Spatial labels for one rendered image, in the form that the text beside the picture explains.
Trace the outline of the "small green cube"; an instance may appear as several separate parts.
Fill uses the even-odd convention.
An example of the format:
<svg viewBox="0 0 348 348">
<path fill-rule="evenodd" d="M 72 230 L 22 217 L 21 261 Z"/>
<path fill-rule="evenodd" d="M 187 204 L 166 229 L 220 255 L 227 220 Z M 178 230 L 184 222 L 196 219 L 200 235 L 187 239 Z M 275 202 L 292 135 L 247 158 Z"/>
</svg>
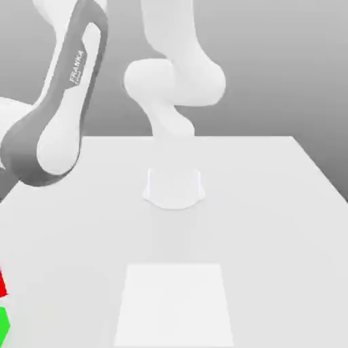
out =
<svg viewBox="0 0 348 348">
<path fill-rule="evenodd" d="M 5 307 L 0 307 L 0 348 L 8 334 L 10 321 Z"/>
</svg>

